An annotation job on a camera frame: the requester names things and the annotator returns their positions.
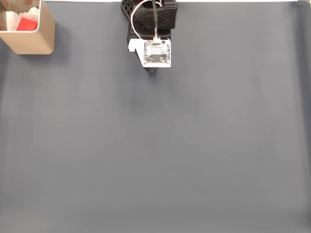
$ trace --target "white wire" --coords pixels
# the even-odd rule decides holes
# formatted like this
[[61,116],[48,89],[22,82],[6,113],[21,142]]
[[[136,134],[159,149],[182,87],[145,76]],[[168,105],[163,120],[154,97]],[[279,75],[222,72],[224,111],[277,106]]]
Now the white wire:
[[141,1],[136,7],[135,9],[133,10],[132,14],[131,14],[131,24],[132,24],[132,28],[133,28],[133,31],[135,32],[135,34],[139,37],[139,39],[141,39],[140,35],[136,32],[135,28],[134,28],[134,23],[133,23],[133,16],[136,12],[136,10],[141,6],[143,5],[145,2],[148,2],[148,1],[152,1],[152,0],[143,0]]

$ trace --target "circuit board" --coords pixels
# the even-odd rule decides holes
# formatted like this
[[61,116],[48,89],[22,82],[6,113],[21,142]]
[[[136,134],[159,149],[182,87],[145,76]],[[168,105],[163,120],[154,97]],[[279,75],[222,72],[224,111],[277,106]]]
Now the circuit board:
[[170,64],[170,40],[145,40],[144,64]]

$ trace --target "beige container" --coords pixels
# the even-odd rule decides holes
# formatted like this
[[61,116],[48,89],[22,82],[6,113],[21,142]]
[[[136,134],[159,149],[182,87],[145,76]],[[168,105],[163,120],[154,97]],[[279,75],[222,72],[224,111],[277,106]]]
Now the beige container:
[[33,32],[0,31],[0,38],[16,54],[51,54],[54,51],[55,21],[44,0],[40,1],[38,28]]

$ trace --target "gray mat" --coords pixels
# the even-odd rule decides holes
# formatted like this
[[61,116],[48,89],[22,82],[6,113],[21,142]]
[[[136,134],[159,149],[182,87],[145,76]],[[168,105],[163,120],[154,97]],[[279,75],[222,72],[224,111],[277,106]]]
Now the gray mat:
[[0,42],[1,233],[310,233],[310,5],[181,3],[149,76],[119,3]]

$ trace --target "red block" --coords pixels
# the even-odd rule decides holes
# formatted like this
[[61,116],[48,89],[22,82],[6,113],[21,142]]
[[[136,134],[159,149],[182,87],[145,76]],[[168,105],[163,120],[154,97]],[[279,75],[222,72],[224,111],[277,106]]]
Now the red block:
[[38,22],[27,18],[21,18],[16,31],[35,31],[37,27]]

